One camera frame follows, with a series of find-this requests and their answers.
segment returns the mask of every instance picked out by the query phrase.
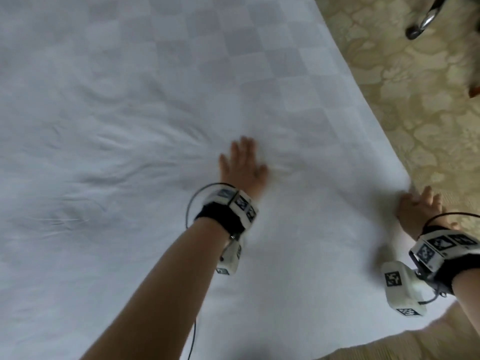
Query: metal chair leg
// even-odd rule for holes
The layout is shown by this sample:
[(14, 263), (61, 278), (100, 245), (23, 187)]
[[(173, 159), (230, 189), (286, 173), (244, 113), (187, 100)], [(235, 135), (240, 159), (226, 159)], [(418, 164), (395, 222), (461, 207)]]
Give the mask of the metal chair leg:
[(430, 10), (427, 12), (427, 15), (423, 18), (422, 22), (410, 26), (405, 30), (405, 35), (408, 39), (413, 40), (420, 36), (423, 31), (430, 25), (432, 21), (437, 17), (438, 13), (442, 9), (442, 6), (445, 4), (446, 0), (435, 0)]

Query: forearm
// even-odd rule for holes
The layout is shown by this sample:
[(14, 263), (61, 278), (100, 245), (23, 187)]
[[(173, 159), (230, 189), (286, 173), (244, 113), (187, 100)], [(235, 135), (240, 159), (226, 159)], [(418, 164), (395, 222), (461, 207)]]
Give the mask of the forearm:
[(453, 279), (453, 292), (480, 335), (480, 269), (461, 272)]
[(216, 221), (196, 220), (82, 359), (178, 359), (228, 238)]

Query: patterned floor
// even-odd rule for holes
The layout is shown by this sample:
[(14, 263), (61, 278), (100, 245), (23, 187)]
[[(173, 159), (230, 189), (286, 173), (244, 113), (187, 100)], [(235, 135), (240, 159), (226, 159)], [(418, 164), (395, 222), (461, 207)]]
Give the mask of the patterned floor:
[[(316, 0), (357, 83), (417, 188), (480, 212), (479, 5), (447, 0), (415, 41), (404, 30), (433, 0)], [(480, 235), (480, 220), (459, 218)]]

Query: black and white square marker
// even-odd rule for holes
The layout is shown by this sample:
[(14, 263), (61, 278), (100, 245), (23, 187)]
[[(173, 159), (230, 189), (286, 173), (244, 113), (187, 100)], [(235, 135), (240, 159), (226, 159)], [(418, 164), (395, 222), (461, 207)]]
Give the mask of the black and white square marker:
[(420, 260), (422, 260), (425, 264), (428, 264), (428, 262), (435, 256), (435, 251), (431, 247), (429, 247), (427, 244), (423, 244), (423, 246), (418, 250), (417, 252), (417, 257), (419, 257)]
[(245, 209), (248, 206), (248, 202), (243, 199), (242, 196), (238, 196), (237, 200), (235, 201), (235, 204), (240, 207), (242, 211), (245, 211)]
[(420, 313), (413, 308), (397, 308), (396, 310), (404, 316), (421, 316)]
[(224, 269), (224, 268), (217, 268), (216, 272), (219, 273), (219, 274), (225, 274), (227, 276), (230, 275), (229, 271), (227, 269)]
[(400, 277), (400, 272), (386, 272), (385, 281), (387, 287), (397, 287), (402, 285), (402, 278)]
[(453, 248), (454, 246), (457, 246), (457, 244), (452, 240), (450, 240), (447, 236), (435, 237), (427, 241), (431, 246), (433, 246), (435, 249), (437, 249), (440, 252), (442, 250), (447, 250), (449, 248)]
[(255, 213), (254, 208), (250, 206), (249, 210), (247, 211), (248, 220), (252, 222), (253, 220), (255, 220), (255, 216), (257, 216), (257, 214)]
[(231, 200), (233, 198), (233, 196), (235, 195), (235, 192), (231, 191), (231, 190), (228, 190), (228, 189), (221, 189), (221, 190), (218, 191), (218, 193), (216, 195), (219, 196), (219, 197), (223, 197), (223, 198), (227, 198), (227, 199)]
[(451, 238), (458, 245), (462, 245), (462, 246), (478, 245), (478, 242), (476, 242), (476, 241), (472, 240), (470, 237), (467, 237), (467, 236), (462, 235), (462, 234), (448, 235), (448, 237)]

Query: bed sheet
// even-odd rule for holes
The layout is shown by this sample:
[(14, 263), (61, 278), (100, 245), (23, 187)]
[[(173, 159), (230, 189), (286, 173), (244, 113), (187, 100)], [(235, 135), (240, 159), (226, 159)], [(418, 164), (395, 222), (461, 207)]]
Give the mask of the bed sheet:
[(0, 0), (0, 114), (2, 359), (78, 358), (241, 134), (271, 184), (192, 360), (312, 359), (447, 306), (387, 306), (409, 178), (313, 0)]

